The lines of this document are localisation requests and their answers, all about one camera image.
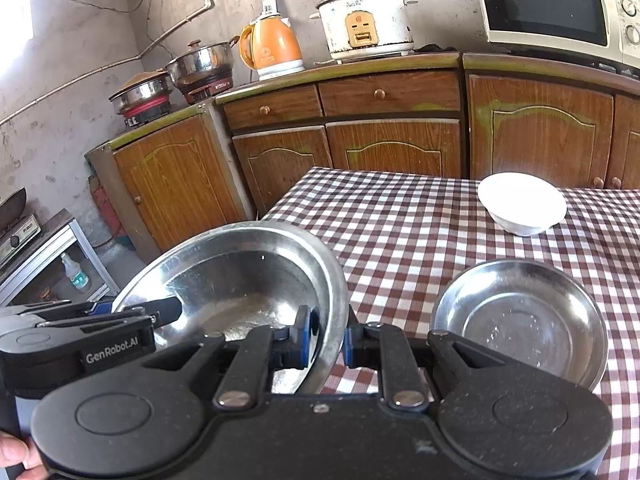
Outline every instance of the plastic bottle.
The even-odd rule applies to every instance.
[[[91,287],[91,280],[84,273],[80,264],[73,261],[66,253],[60,254],[60,258],[62,258],[62,263],[65,264],[65,274],[72,285],[80,292],[88,291]]]

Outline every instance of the human hand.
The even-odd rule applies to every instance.
[[[17,480],[46,480],[49,476],[32,438],[25,443],[0,431],[0,467],[22,463],[24,473]]]

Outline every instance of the electric kettle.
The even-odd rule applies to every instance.
[[[261,81],[305,69],[295,34],[276,12],[263,13],[247,25],[238,47],[242,61]]]

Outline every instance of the wok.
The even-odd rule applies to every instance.
[[[15,222],[27,205],[27,190],[25,188],[14,192],[4,202],[0,203],[0,232],[5,231]]]

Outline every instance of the stainless steel bowl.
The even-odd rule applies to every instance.
[[[122,115],[160,96],[169,95],[171,92],[169,75],[164,72],[153,79],[138,83],[114,94],[109,98],[109,101],[113,103],[116,113]]]
[[[230,74],[234,67],[231,48],[238,40],[239,36],[235,36],[230,41],[205,46],[200,46],[200,40],[191,41],[190,50],[166,66],[174,86],[182,91],[206,78]]]
[[[478,344],[593,390],[607,364],[607,327],[585,290],[529,260],[495,260],[456,277],[438,298],[431,329]]]
[[[293,324],[301,304],[317,306],[315,358],[306,370],[276,372],[279,393],[322,388],[347,324],[347,285],[334,254],[309,232],[280,222],[239,222],[190,238],[143,269],[113,309],[171,295],[182,301],[183,314],[156,330],[159,346],[203,330],[241,339],[255,326]]]

